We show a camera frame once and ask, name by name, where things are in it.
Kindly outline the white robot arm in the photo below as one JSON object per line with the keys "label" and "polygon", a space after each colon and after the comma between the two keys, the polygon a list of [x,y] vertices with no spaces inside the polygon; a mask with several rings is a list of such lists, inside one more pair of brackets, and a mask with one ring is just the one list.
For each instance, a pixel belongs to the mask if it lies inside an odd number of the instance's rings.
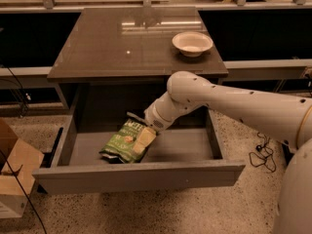
{"label": "white robot arm", "polygon": [[295,150],[282,181],[273,234],[312,234],[312,99],[220,86],[188,71],[144,110],[157,132],[206,106]]}

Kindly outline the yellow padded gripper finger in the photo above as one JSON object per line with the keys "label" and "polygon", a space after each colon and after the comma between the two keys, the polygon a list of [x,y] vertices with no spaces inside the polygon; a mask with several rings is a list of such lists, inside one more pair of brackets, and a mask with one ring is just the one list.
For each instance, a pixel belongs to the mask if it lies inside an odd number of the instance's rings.
{"label": "yellow padded gripper finger", "polygon": [[149,128],[145,127],[142,131],[139,132],[133,151],[135,154],[142,154],[144,150],[153,142],[156,137],[156,132]]}

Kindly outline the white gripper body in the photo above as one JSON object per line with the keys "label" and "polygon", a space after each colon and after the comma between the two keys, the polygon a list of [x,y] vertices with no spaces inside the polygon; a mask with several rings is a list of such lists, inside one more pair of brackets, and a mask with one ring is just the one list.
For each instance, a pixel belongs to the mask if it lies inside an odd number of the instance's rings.
{"label": "white gripper body", "polygon": [[190,104],[173,100],[168,92],[157,98],[144,110],[146,125],[156,132],[165,131],[177,118],[192,111]]}

